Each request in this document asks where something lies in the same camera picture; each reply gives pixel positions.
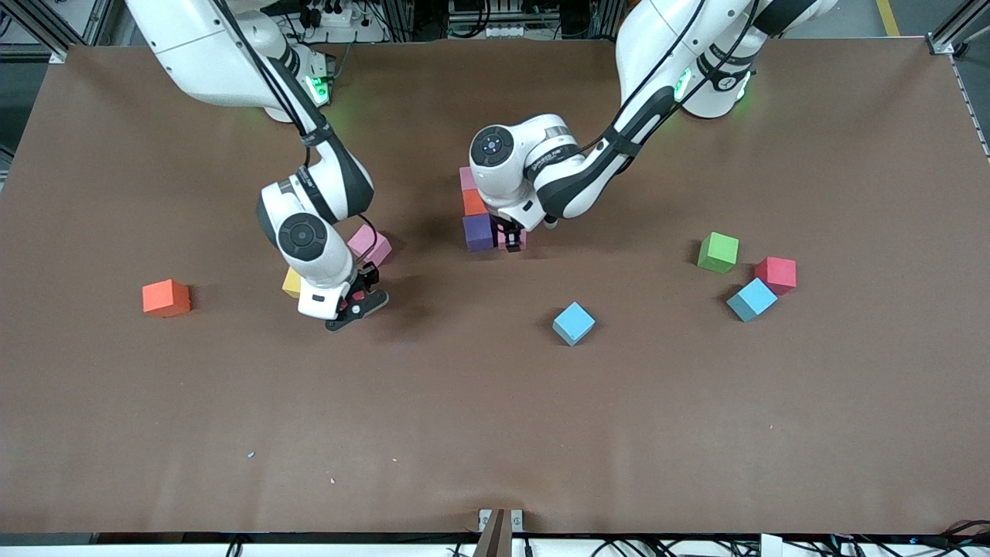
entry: cable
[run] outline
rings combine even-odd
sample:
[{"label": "cable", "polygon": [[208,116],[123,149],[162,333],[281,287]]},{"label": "cable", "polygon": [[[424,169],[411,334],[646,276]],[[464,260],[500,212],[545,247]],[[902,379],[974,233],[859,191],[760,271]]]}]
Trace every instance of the cable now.
[{"label": "cable", "polygon": [[234,31],[234,34],[237,35],[238,39],[240,39],[242,48],[247,51],[251,61],[254,62],[254,66],[261,74],[262,79],[264,79],[265,84],[268,85],[268,89],[271,90],[275,100],[278,101],[279,106],[282,107],[282,110],[289,115],[289,119],[291,119],[292,123],[295,124],[296,129],[299,131],[299,135],[306,135],[306,129],[303,127],[302,120],[299,118],[299,113],[296,112],[295,106],[292,105],[292,102],[289,100],[288,95],[282,89],[281,85],[278,84],[275,77],[271,74],[268,68],[265,67],[264,63],[261,61],[261,58],[259,58],[257,53],[254,51],[254,48],[251,47],[248,39],[244,35],[244,32],[241,31],[241,26],[238,25],[237,19],[231,12],[230,7],[227,5],[226,0],[212,1],[217,10],[224,16],[224,19],[227,20],[227,24]]},{"label": "cable", "polygon": [[599,545],[594,551],[591,552],[591,557],[595,557],[596,555],[598,555],[601,552],[601,550],[605,549],[606,547],[608,547],[610,545],[612,546],[613,549],[615,549],[616,551],[618,551],[619,554],[622,555],[622,557],[629,557],[629,555],[626,555],[626,552],[623,551],[618,545],[616,545],[616,542],[614,542],[612,540],[606,540],[604,543],[602,543],[601,545]]},{"label": "cable", "polygon": [[371,233],[374,236],[372,236],[372,238],[371,238],[371,245],[368,246],[368,249],[364,250],[364,253],[361,254],[361,256],[359,258],[357,258],[357,262],[355,264],[361,263],[362,261],[364,261],[364,258],[368,257],[368,254],[371,253],[371,250],[373,250],[374,247],[378,245],[378,229],[375,228],[373,224],[371,224],[371,221],[369,221],[368,218],[366,216],[364,216],[364,213],[357,213],[357,218],[359,218],[362,221],[364,221],[364,224],[368,225],[368,227],[371,228]]},{"label": "cable", "polygon": [[649,136],[651,136],[653,132],[660,129],[660,126],[662,126],[664,122],[669,120],[670,117],[674,115],[674,113],[680,110],[680,107],[684,106],[684,103],[691,100],[691,97],[693,97],[695,93],[697,93],[699,90],[701,90],[702,87],[705,86],[705,83],[709,81],[712,75],[715,75],[720,69],[722,69],[722,66],[725,65],[726,60],[733,57],[733,53],[743,42],[743,39],[745,38],[745,34],[749,31],[749,28],[752,27],[752,22],[755,21],[756,19],[756,9],[758,7],[759,7],[759,0],[752,0],[752,5],[749,7],[749,17],[746,18],[745,25],[742,26],[742,31],[740,32],[740,35],[736,38],[736,41],[729,48],[729,51],[726,53],[726,55],[723,56],[721,60],[719,60],[719,63],[717,63],[715,67],[712,68],[711,71],[705,74],[705,77],[701,81],[699,81],[698,84],[695,85],[693,89],[691,89],[686,95],[684,95],[683,99],[674,103],[674,105],[670,108],[670,111],[667,112],[665,116],[661,117],[660,121],[656,123],[656,126],[654,126],[653,129],[643,137],[643,143],[646,143],[646,140],[649,139]]},{"label": "cable", "polygon": [[[646,73],[646,75],[643,77],[643,80],[640,81],[640,84],[637,85],[635,89],[633,89],[633,92],[630,93],[628,97],[626,97],[626,102],[622,103],[622,106],[619,107],[619,112],[616,112],[616,117],[612,119],[612,123],[609,124],[609,127],[615,126],[616,122],[619,121],[619,115],[622,114],[624,110],[626,110],[626,108],[629,106],[629,103],[632,102],[634,98],[636,98],[636,95],[640,91],[642,91],[644,87],[646,87],[646,83],[649,81],[649,79],[653,77],[653,75],[656,73],[658,69],[660,69],[663,63],[666,62],[668,58],[670,58],[670,56],[674,53],[674,50],[677,48],[677,46],[680,45],[681,41],[683,41],[684,38],[687,37],[688,31],[691,31],[691,27],[694,25],[694,21],[698,19],[698,15],[701,14],[701,9],[704,6],[705,6],[705,0],[701,0],[700,2],[698,2],[698,7],[694,9],[694,13],[691,14],[691,19],[687,21],[687,25],[684,26],[684,30],[680,32],[680,35],[677,36],[677,40],[674,41],[673,45],[671,45],[669,49],[667,49],[667,52],[660,58],[660,60],[653,65],[653,68]],[[581,148],[581,153],[584,153],[585,151],[594,147],[595,144],[602,141],[603,137],[605,137],[604,131],[597,138],[595,138],[595,141]]]},{"label": "cable", "polygon": [[7,30],[10,29],[10,25],[12,23],[14,23],[14,18],[7,15],[7,13],[4,12],[3,10],[0,10],[0,26],[3,27],[3,29],[0,30],[0,37],[7,35]]},{"label": "cable", "polygon": [[278,8],[282,10],[282,15],[285,16],[285,20],[289,22],[289,27],[292,28],[292,35],[295,36],[296,43],[299,43],[302,41],[302,35],[296,31],[296,24],[292,23],[292,18],[289,17],[289,13],[285,11],[285,6],[281,2],[278,3]]},{"label": "cable", "polygon": [[640,551],[639,547],[633,545],[633,543],[631,541],[629,541],[628,539],[621,539],[619,541],[621,541],[621,542],[625,543],[626,545],[632,547],[633,548],[633,551],[636,551],[637,554],[640,555],[640,557],[646,557],[646,554],[643,553],[642,551]]},{"label": "cable", "polygon": [[226,557],[241,557],[244,552],[244,542],[250,542],[250,536],[244,534],[234,534],[234,539],[231,540],[231,544],[227,546]]},{"label": "cable", "polygon": [[[481,22],[482,15],[484,15],[484,23]],[[474,24],[474,29],[467,33],[467,35],[459,35],[453,31],[450,35],[457,37],[458,39],[471,39],[480,35],[486,27],[488,27],[488,22],[491,21],[492,17],[492,3],[491,0],[485,0],[485,3],[478,8],[478,21]]]}]

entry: purple cube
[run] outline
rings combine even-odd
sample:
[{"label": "purple cube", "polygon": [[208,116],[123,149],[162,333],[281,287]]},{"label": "purple cube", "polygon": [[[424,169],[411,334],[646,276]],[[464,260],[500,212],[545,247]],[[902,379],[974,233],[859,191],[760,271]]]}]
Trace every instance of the purple cube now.
[{"label": "purple cube", "polygon": [[464,217],[464,239],[468,252],[483,252],[495,247],[495,234],[488,214]]}]

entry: cube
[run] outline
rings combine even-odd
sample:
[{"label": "cube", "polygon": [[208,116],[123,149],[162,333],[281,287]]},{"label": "cube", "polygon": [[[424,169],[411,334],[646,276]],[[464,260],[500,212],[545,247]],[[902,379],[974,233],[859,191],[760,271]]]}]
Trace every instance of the cube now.
[{"label": "cube", "polygon": [[300,288],[302,288],[302,278],[299,277],[295,269],[290,267],[289,271],[285,274],[285,280],[282,281],[282,290],[290,296],[297,298],[299,297]]},{"label": "cube", "polygon": [[740,241],[732,236],[713,232],[701,243],[698,267],[716,273],[728,273],[736,265]]},{"label": "cube", "polygon": [[171,278],[141,289],[145,313],[154,317],[175,317],[192,309],[189,286]]},{"label": "cube", "polygon": [[584,335],[588,334],[595,324],[595,318],[588,314],[576,301],[567,306],[553,320],[553,330],[569,346],[577,344]]},{"label": "cube", "polygon": [[381,267],[381,263],[392,252],[392,245],[388,243],[388,238],[379,232],[378,239],[375,240],[375,231],[367,224],[362,224],[357,233],[347,240],[347,246],[354,253],[355,257],[360,257],[364,252],[370,252],[364,258],[365,261],[374,263],[376,267]]},{"label": "cube", "polygon": [[777,296],[759,278],[742,287],[736,295],[729,298],[729,307],[743,322],[749,322],[767,307],[777,301]]},{"label": "cube", "polygon": [[461,167],[460,168],[460,190],[467,191],[468,189],[477,189],[478,184],[474,183],[474,174],[471,173],[471,167]]},{"label": "cube", "polygon": [[481,200],[481,194],[477,189],[462,191],[461,195],[464,197],[464,216],[488,214],[488,208],[485,207],[485,202]]},{"label": "cube", "polygon": [[463,223],[468,252],[483,252],[495,247],[492,219],[488,213],[464,217]]},{"label": "cube", "polygon": [[756,266],[756,277],[782,296],[797,287],[798,264],[790,259],[766,258]]},{"label": "cube", "polygon": [[[497,232],[497,234],[498,234],[498,249],[502,250],[503,252],[507,251],[506,250],[506,247],[505,247],[505,233],[503,233],[503,232]],[[519,248],[521,250],[525,250],[526,249],[526,231],[525,230],[519,231]]]}]

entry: pink cube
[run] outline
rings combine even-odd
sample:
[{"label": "pink cube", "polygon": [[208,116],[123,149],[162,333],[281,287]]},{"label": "pink cube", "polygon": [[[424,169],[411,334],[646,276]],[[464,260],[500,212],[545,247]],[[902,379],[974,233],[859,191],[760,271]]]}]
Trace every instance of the pink cube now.
[{"label": "pink cube", "polygon": [[460,168],[460,190],[477,189],[478,184],[474,183],[474,175],[471,174],[471,167]]},{"label": "pink cube", "polygon": [[770,288],[770,291],[782,296],[798,285],[798,269],[794,260],[782,258],[766,258],[756,266],[756,277]]},{"label": "pink cube", "polygon": [[381,267],[381,262],[385,261],[385,258],[392,251],[392,245],[388,243],[388,238],[381,232],[378,233],[378,241],[375,242],[374,231],[371,227],[362,224],[361,228],[357,231],[350,240],[347,240],[347,246],[354,253],[354,256],[360,257],[361,254],[368,251],[368,255],[364,258],[365,261],[370,261],[374,263],[376,267]]},{"label": "pink cube", "polygon": [[[526,249],[526,231],[525,230],[521,230],[519,232],[519,247],[522,250],[525,250]],[[502,233],[502,232],[499,232],[498,233],[498,249],[502,250],[503,252],[506,251],[506,249],[505,249],[505,234]]]}]

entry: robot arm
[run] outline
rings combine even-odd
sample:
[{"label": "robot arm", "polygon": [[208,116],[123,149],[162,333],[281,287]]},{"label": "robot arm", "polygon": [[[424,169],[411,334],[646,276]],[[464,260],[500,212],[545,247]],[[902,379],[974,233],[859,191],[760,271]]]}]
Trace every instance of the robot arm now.
[{"label": "robot arm", "polygon": [[367,209],[374,194],[371,179],[303,88],[298,67],[292,67],[295,51],[280,35],[281,44],[274,45],[270,34],[265,49],[281,55],[256,51],[251,42],[258,37],[249,36],[264,33],[260,14],[236,17],[223,0],[128,0],[128,6],[158,61],[184,92],[210,104],[258,106],[284,115],[299,129],[307,150],[320,155],[318,163],[266,186],[256,208],[268,241],[302,279],[299,311],[337,330],[384,305],[388,295],[370,289],[376,269],[358,270],[333,228]]},{"label": "robot arm", "polygon": [[622,107],[587,156],[553,114],[490,126],[474,137],[471,170],[509,249],[522,229],[587,211],[681,104],[701,117],[727,113],[742,97],[749,66],[767,37],[835,3],[643,0],[616,40]]}]

